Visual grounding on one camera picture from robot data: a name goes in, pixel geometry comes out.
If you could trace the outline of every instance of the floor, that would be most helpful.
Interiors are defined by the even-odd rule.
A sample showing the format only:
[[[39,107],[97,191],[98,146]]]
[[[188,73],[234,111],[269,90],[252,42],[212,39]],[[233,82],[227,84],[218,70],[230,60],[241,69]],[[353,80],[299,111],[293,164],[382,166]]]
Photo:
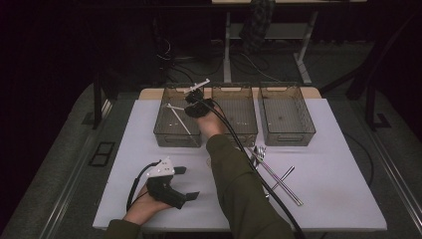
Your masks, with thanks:
[[[321,88],[353,70],[369,53],[370,43],[311,44],[305,64],[313,81]],[[293,59],[297,42],[268,42],[260,54],[246,56],[237,45],[231,47],[232,82],[301,82]],[[223,81],[223,51],[217,42],[212,59],[198,61],[179,53],[167,82]],[[342,129],[355,160],[387,221],[388,230],[378,232],[313,232],[307,238],[422,238],[415,223],[421,219],[422,144],[378,93],[375,111],[384,114],[391,127],[371,131],[363,121],[364,97],[349,101],[345,83],[323,95]],[[121,93],[116,101],[105,102],[104,120],[92,130],[93,87],[89,86],[75,103],[68,120],[29,190],[1,238],[102,238],[104,232],[92,228],[116,150],[106,167],[88,166],[101,141],[115,142],[118,148],[125,122],[137,93]],[[230,238],[228,234],[167,233],[164,238]]]

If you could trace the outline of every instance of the person's left hand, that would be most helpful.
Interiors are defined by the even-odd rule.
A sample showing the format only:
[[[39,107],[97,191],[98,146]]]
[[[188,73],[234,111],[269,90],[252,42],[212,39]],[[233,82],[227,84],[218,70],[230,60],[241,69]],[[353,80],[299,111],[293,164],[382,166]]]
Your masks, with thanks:
[[[139,198],[133,202],[126,215],[124,215],[123,220],[139,226],[147,222],[157,212],[171,208],[170,205],[151,197],[146,189],[146,184],[140,189],[137,197]]]

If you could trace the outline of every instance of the dark cloth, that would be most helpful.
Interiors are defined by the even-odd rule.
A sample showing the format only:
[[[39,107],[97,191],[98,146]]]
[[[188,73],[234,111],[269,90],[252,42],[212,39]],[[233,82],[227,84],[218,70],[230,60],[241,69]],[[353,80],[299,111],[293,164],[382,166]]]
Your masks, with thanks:
[[[247,54],[257,52],[264,43],[271,24],[276,2],[274,0],[252,0],[252,15],[245,21],[239,37]]]
[[[224,134],[214,135],[207,142],[218,201],[229,221],[234,238],[294,239],[292,227],[265,197],[258,175],[251,169],[247,155],[235,148]],[[129,222],[113,220],[105,239],[135,238],[128,233],[139,228]]]

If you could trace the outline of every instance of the olive green jacket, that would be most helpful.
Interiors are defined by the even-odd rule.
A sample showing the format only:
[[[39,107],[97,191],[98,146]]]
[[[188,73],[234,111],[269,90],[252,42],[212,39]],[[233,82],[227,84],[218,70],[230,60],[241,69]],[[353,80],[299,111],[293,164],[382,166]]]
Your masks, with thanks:
[[[223,134],[209,138],[207,150],[211,156],[218,201],[233,237],[295,238],[290,224],[265,197],[261,181],[249,166],[247,156]],[[105,239],[135,239],[139,229],[136,224],[113,220]]]

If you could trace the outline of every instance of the person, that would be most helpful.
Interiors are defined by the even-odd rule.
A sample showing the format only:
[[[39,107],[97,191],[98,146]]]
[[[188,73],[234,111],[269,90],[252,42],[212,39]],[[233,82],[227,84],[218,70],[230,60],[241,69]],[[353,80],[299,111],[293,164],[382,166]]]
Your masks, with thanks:
[[[234,238],[293,239],[291,225],[285,221],[265,197],[258,175],[248,163],[245,153],[232,145],[224,134],[225,126],[212,112],[196,120],[208,138],[206,148],[211,156],[211,168],[220,207],[226,216]],[[169,205],[156,201],[143,186],[140,197],[121,220],[112,220],[105,239],[136,238],[140,226]]]

